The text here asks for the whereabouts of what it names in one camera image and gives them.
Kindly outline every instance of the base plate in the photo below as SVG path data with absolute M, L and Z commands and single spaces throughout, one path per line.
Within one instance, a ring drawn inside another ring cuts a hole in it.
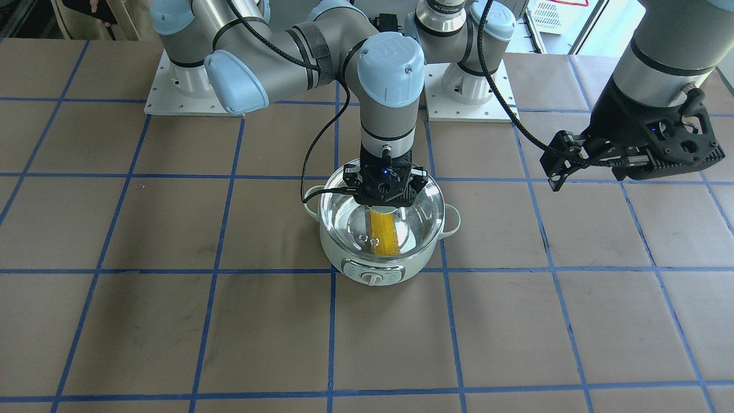
M 497 98 L 493 96 L 487 103 L 482 105 L 461 104 L 441 90 L 441 77 L 446 71 L 450 63 L 438 63 L 435 65 L 427 65 L 426 72 L 426 111 L 428 112 L 429 121 L 442 122 L 492 122 L 492 123 L 509 123 L 509 116 L 505 113 Z M 513 101 L 515 97 L 512 95 L 512 88 L 507 79 L 507 69 L 504 62 L 501 62 L 497 72 L 495 73 L 495 83 L 500 93 L 505 98 L 510 107 L 513 109 L 515 105 Z
M 169 116 L 233 116 L 227 113 L 214 94 L 214 89 L 203 90 L 199 96 L 188 96 L 181 92 L 168 54 L 163 51 L 156 77 L 150 87 L 145 113 Z

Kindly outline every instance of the pot handle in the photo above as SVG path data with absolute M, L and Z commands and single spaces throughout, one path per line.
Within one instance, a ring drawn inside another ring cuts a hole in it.
M 459 210 L 456 209 L 456 208 L 454 208 L 454 206 L 453 205 L 450 205 L 450 204 L 446 204 L 446 210 L 451 210 L 454 213 L 454 215 L 456 215 L 456 217 L 457 217 L 457 225 L 451 231 L 442 231 L 438 235 L 438 239 L 439 240 L 442 240 L 442 239 L 444 239 L 446 237 L 450 237 L 451 235 L 456 234 L 456 232 L 459 231 L 459 227 L 461 226 L 461 214 L 459 213 Z
M 318 190 L 323 190 L 324 188 L 325 188 L 324 185 L 316 185 L 315 187 L 312 187 L 308 191 L 306 191 L 305 197 L 308 198 L 308 196 L 311 195 L 312 193 Z M 315 213 L 314 211 L 311 211 L 311 208 L 308 207 L 308 204 L 303 204 L 303 208 L 306 210 L 306 213 L 309 214 L 313 219 L 315 219 L 318 222 L 321 222 L 321 220 L 319 220 L 319 214 Z

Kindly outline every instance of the pot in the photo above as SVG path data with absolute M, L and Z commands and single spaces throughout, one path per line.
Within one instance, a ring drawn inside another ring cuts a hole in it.
M 350 163 L 358 165 L 359 161 Z M 334 172 L 325 186 L 310 188 L 306 196 L 345 186 L 342 170 Z M 428 184 L 407 208 L 359 205 L 351 195 L 335 193 L 321 196 L 318 212 L 304 204 L 306 212 L 321 224 L 321 246 L 334 267 L 369 286 L 396 284 L 422 270 L 436 243 L 461 225 L 459 211 L 444 203 L 436 181 L 427 178 Z M 450 231 L 444 231 L 446 212 L 457 219 Z

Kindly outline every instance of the beige pants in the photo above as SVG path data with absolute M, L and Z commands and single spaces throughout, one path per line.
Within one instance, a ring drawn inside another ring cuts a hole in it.
M 118 40 L 158 40 L 150 19 L 151 0 L 106 0 L 117 24 L 112 32 Z M 68 9 L 61 0 L 51 0 L 64 37 L 81 40 L 111 40 L 104 25 L 88 15 Z

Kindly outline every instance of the black cable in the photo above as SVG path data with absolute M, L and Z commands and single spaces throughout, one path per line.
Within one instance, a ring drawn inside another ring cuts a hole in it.
M 311 69 L 312 71 L 321 72 L 319 67 L 317 65 L 311 65 L 308 62 L 304 62 L 302 60 L 298 60 L 295 57 L 291 56 L 290 54 L 285 53 L 284 51 L 280 50 L 276 45 L 273 43 L 270 43 L 269 40 L 267 40 L 263 35 L 258 33 L 257 30 L 253 29 L 252 26 L 250 26 L 250 23 L 247 22 L 247 20 L 242 17 L 242 14 L 240 14 L 239 10 L 237 10 L 237 7 L 235 7 L 232 0 L 227 0 L 227 4 L 229 4 L 230 9 L 234 13 L 235 16 L 237 16 L 237 20 L 239 20 L 240 23 L 242 23 L 245 28 L 253 35 L 255 38 L 257 38 L 261 43 L 263 43 L 265 46 L 268 47 L 268 49 L 274 51 L 278 56 L 282 57 L 285 60 L 288 60 L 291 63 L 294 63 L 298 66 L 301 66 L 302 68 Z
M 561 152 L 558 149 L 551 148 L 548 145 L 545 145 L 543 142 L 538 140 L 530 131 L 525 127 L 525 125 L 520 122 L 520 119 L 517 118 L 517 116 L 513 113 L 512 109 L 510 109 L 507 102 L 504 100 L 504 97 L 502 97 L 500 90 L 497 88 L 497 85 L 495 84 L 495 81 L 492 79 L 489 70 L 487 70 L 487 63 L 484 61 L 484 52 L 482 50 L 482 33 L 484 25 L 487 23 L 487 16 L 490 14 L 490 7 L 492 6 L 493 0 L 487 1 L 487 4 L 484 6 L 484 12 L 482 13 L 482 18 L 479 19 L 479 30 L 477 30 L 476 33 L 476 50 L 479 53 L 479 64 L 482 66 L 482 73 L 484 74 L 484 77 L 487 79 L 487 82 L 490 84 L 490 89 L 494 91 L 495 96 L 497 96 L 497 100 L 500 102 L 500 105 L 502 106 L 502 109 L 507 113 L 509 118 L 512 120 L 513 124 L 517 127 L 517 129 L 522 132 L 523 135 L 531 142 L 533 145 L 537 146 L 538 148 L 541 148 L 545 152 L 550 152 L 554 156 L 558 158 L 565 159 L 571 163 L 575 163 L 578 165 L 586 165 L 586 166 L 603 166 L 607 168 L 612 168 L 615 166 L 624 165 L 624 162 L 621 159 L 608 159 L 606 161 L 593 161 L 590 159 L 583 159 L 576 155 L 569 155 L 565 152 Z
M 314 193 L 311 193 L 308 197 L 304 196 L 303 193 L 303 186 L 306 180 L 306 165 L 308 165 L 308 158 L 311 156 L 311 151 L 313 151 L 313 147 L 316 146 L 316 144 L 319 142 L 319 139 L 321 139 L 321 136 L 326 132 L 327 129 L 329 129 L 336 121 L 341 117 L 341 115 L 346 111 L 346 108 L 349 107 L 349 100 L 352 98 L 352 94 L 349 92 L 349 88 L 346 86 L 344 81 L 341 79 L 337 79 L 337 82 L 342 86 L 344 91 L 346 92 L 346 99 L 344 100 L 344 105 L 341 107 L 339 112 L 334 115 L 333 118 L 331 118 L 331 121 L 329 121 L 326 125 L 324 125 L 323 128 L 321 128 L 321 131 L 318 135 L 316 135 L 316 138 L 313 139 L 313 142 L 311 143 L 311 146 L 308 147 L 308 151 L 306 151 L 306 158 L 303 159 L 303 171 L 301 172 L 301 202 L 306 203 L 311 198 L 317 195 L 325 194 L 325 193 L 343 193 L 346 194 L 347 189 L 345 187 L 341 188 L 332 188 L 328 190 L 318 190 Z

